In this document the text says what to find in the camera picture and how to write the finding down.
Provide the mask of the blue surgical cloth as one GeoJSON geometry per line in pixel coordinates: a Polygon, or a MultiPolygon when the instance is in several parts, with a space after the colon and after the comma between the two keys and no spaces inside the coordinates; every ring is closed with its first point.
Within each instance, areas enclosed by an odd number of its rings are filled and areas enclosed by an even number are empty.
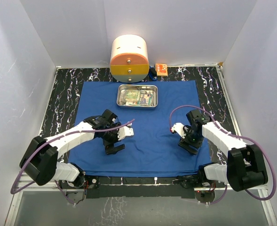
{"type": "Polygon", "coordinates": [[[186,113],[192,106],[199,106],[195,81],[155,81],[153,85],[158,88],[158,105],[153,110],[143,110],[117,105],[117,82],[85,82],[76,123],[108,109],[121,123],[132,121],[134,136],[123,139],[125,148],[111,155],[105,153],[100,138],[82,143],[70,151],[69,162],[88,175],[108,177],[192,175],[200,165],[210,163],[207,141],[193,155],[178,146],[179,135],[169,130],[169,122],[186,124],[186,113]]]}

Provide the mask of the packaged supplies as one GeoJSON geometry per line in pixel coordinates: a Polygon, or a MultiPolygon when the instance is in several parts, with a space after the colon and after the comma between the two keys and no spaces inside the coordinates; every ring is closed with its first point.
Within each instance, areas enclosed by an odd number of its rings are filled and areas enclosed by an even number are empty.
{"type": "Polygon", "coordinates": [[[125,106],[153,106],[154,91],[123,90],[118,100],[119,105],[125,106]]]}

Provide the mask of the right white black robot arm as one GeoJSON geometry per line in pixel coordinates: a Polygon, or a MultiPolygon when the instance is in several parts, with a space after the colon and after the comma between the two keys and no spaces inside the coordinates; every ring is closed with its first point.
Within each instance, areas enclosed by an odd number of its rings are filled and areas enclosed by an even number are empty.
{"type": "Polygon", "coordinates": [[[198,183],[210,186],[214,181],[229,184],[239,192],[268,182],[262,151],[256,144],[249,145],[227,132],[212,117],[204,116],[199,110],[186,114],[188,125],[175,123],[172,133],[180,136],[178,145],[196,155],[204,139],[212,142],[227,157],[227,163],[206,163],[198,168],[198,183]]]}

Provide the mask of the steel instrument tray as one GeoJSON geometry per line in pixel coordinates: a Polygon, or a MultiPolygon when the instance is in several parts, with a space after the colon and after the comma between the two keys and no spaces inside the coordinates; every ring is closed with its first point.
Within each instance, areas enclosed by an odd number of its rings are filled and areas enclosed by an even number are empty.
{"type": "Polygon", "coordinates": [[[125,109],[155,109],[158,105],[158,88],[154,85],[120,85],[117,105],[125,109]]]}

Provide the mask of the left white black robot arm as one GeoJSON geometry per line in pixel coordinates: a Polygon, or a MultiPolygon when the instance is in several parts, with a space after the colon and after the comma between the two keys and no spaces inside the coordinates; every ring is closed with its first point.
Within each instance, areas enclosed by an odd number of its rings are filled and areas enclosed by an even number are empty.
{"type": "Polygon", "coordinates": [[[85,183],[85,171],[73,162],[59,162],[61,156],[95,138],[102,139],[107,155],[116,154],[125,145],[115,146],[115,143],[133,135],[131,124],[122,125],[117,115],[106,109],[102,115],[90,116],[58,135],[34,137],[19,166],[39,186],[51,180],[61,180],[69,186],[79,188],[85,183]]]}

